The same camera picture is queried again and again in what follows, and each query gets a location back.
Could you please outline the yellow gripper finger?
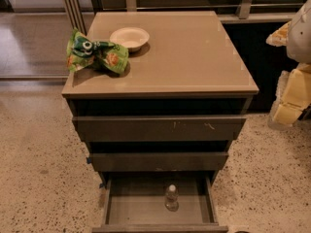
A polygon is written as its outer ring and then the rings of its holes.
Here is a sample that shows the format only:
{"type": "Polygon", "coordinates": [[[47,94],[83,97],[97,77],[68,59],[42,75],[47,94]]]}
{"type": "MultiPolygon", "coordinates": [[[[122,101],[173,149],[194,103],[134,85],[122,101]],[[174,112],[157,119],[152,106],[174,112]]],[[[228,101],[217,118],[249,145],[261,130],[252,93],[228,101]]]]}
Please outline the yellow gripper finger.
{"type": "Polygon", "coordinates": [[[287,22],[284,25],[282,25],[279,29],[274,31],[267,37],[266,43],[273,47],[285,46],[288,42],[288,32],[290,25],[291,23],[287,22]]]}
{"type": "Polygon", "coordinates": [[[311,65],[299,63],[290,72],[283,71],[271,108],[272,121],[292,125],[311,104],[311,65]]]}

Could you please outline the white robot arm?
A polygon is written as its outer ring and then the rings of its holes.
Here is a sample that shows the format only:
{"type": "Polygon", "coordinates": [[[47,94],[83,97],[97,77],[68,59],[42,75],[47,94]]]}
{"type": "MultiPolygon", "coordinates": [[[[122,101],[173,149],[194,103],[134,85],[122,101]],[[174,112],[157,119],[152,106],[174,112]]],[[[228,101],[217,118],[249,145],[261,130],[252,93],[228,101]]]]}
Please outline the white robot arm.
{"type": "Polygon", "coordinates": [[[287,57],[298,63],[290,72],[281,73],[268,121],[273,128],[291,127],[311,105],[311,0],[291,21],[270,34],[266,43],[285,46],[287,57]]]}

